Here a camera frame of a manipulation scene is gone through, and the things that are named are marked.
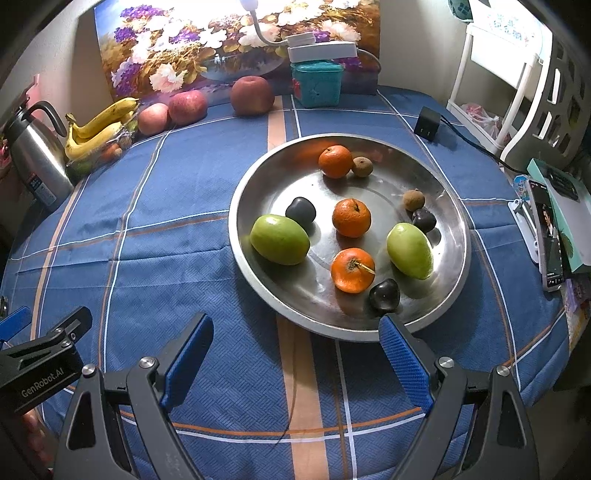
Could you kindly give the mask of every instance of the white flower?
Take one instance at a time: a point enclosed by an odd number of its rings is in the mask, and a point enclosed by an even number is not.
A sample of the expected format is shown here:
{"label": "white flower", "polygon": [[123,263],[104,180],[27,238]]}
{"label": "white flower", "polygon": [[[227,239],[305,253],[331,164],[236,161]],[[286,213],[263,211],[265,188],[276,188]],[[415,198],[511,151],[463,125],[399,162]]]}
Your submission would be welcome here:
{"label": "white flower", "polygon": [[295,2],[290,6],[289,12],[283,12],[282,14],[279,14],[277,25],[280,27],[285,27],[286,25],[296,25],[300,22],[317,18],[324,13],[319,8],[320,5],[324,5],[323,0]]}
{"label": "white flower", "polygon": [[199,34],[199,43],[204,47],[219,48],[222,43],[228,38],[226,30],[212,33],[213,27],[202,31]]}
{"label": "white flower", "polygon": [[146,24],[146,28],[152,32],[162,30],[168,22],[168,17],[165,17],[164,15],[156,15],[150,18],[150,21]]}
{"label": "white flower", "polygon": [[150,75],[152,90],[155,92],[170,93],[183,86],[183,77],[187,70],[183,70],[177,75],[170,63],[163,63],[158,67],[156,73]]}
{"label": "white flower", "polygon": [[113,82],[113,88],[117,88],[117,85],[121,83],[123,73],[125,72],[125,70],[127,70],[127,67],[129,67],[132,63],[134,62],[131,60],[131,58],[128,58],[127,60],[121,62],[121,65],[119,65],[117,72],[111,72],[111,81]]}
{"label": "white flower", "polygon": [[330,4],[333,8],[355,8],[359,5],[359,0],[333,0]]}
{"label": "white flower", "polygon": [[279,14],[291,3],[290,0],[259,0],[256,17],[261,20],[267,15]]}
{"label": "white flower", "polygon": [[140,43],[131,49],[131,60],[134,63],[144,63],[150,55],[150,51]]}
{"label": "white flower", "polygon": [[330,37],[334,40],[357,42],[361,39],[359,32],[345,22],[324,20],[320,29],[329,32]]}
{"label": "white flower", "polygon": [[152,45],[152,32],[138,33],[135,38],[138,41],[138,45],[142,45],[143,48],[150,48]]}
{"label": "white flower", "polygon": [[167,38],[176,37],[184,26],[185,22],[181,20],[172,20],[170,23],[164,26],[162,36]]}
{"label": "white flower", "polygon": [[[268,41],[275,41],[279,36],[279,27],[268,23],[261,23],[261,33]],[[251,47],[265,47],[267,44],[264,43],[256,34],[255,26],[249,25],[248,27],[242,27],[240,33],[244,33],[243,37],[238,39],[240,45],[250,45]]]}

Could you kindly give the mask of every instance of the white wall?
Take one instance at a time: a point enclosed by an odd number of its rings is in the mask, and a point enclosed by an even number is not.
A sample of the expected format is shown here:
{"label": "white wall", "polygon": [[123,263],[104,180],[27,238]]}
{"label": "white wall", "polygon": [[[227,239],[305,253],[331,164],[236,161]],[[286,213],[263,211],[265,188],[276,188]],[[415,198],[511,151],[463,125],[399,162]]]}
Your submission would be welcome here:
{"label": "white wall", "polygon": [[40,73],[41,97],[63,118],[73,112],[85,123],[111,103],[100,65],[92,7],[73,0],[27,47],[0,89],[0,113]]}
{"label": "white wall", "polygon": [[[452,15],[447,0],[382,0],[381,21],[380,84],[428,93],[447,105],[466,24]],[[469,62],[458,100],[504,114],[512,95],[509,85]]]}

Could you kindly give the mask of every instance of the phone screen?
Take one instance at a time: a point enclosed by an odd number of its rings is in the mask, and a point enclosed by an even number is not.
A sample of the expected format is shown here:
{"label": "phone screen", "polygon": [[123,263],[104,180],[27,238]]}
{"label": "phone screen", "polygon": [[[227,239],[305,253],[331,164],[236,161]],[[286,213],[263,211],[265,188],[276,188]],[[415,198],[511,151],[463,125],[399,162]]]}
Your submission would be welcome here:
{"label": "phone screen", "polygon": [[535,209],[540,218],[540,225],[542,230],[542,241],[544,242],[544,252],[546,257],[546,272],[548,278],[548,286],[552,286],[555,282],[550,280],[563,275],[562,269],[562,255],[560,251],[560,237],[558,227],[554,218],[554,209],[550,195],[545,186],[531,182],[531,192],[533,194],[533,201],[535,202]]}

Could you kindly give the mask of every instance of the apple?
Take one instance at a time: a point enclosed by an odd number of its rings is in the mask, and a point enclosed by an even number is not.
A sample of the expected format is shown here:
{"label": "apple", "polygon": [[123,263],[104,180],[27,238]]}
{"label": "apple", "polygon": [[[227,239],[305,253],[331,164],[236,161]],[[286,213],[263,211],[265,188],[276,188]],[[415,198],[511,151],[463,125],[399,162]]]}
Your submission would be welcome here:
{"label": "apple", "polygon": [[412,278],[426,280],[433,273],[433,253],[425,234],[410,223],[399,223],[386,239],[392,263]]}
{"label": "apple", "polygon": [[306,259],[310,239],[291,218],[263,215],[252,226],[251,244],[267,260],[279,265],[297,265]]}
{"label": "apple", "polygon": [[198,122],[207,115],[207,97],[197,90],[177,93],[170,99],[168,114],[180,127]]}
{"label": "apple", "polygon": [[161,134],[168,123],[168,107],[155,103],[145,108],[138,115],[138,128],[146,137]]}
{"label": "apple", "polygon": [[242,77],[230,93],[230,103],[237,116],[254,116],[267,113],[273,107],[275,94],[263,77]]}

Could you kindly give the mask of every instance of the purple flower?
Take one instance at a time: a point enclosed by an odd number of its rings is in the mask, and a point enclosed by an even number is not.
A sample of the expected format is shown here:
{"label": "purple flower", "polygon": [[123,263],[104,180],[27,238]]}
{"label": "purple flower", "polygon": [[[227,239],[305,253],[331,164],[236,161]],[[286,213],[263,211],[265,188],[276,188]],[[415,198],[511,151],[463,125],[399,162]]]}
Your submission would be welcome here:
{"label": "purple flower", "polygon": [[132,85],[132,81],[134,76],[140,71],[142,65],[141,63],[132,63],[127,69],[123,72],[121,76],[121,82],[115,88],[115,92],[117,95],[121,96],[129,96],[134,91],[134,86]]}
{"label": "purple flower", "polygon": [[199,40],[199,34],[183,27],[176,37],[170,39],[170,43],[189,43],[196,40]]}
{"label": "purple flower", "polygon": [[346,59],[335,59],[336,63],[340,63],[345,70],[361,70],[363,65],[359,57],[350,57]]}
{"label": "purple flower", "polygon": [[124,40],[135,40],[135,32],[131,27],[117,27],[115,29],[115,41],[118,43]]}
{"label": "purple flower", "polygon": [[330,32],[314,30],[314,36],[316,37],[316,43],[324,43],[330,41]]}
{"label": "purple flower", "polygon": [[133,20],[135,18],[151,18],[155,15],[164,15],[164,10],[153,8],[152,5],[140,5],[139,7],[125,8],[120,17]]}

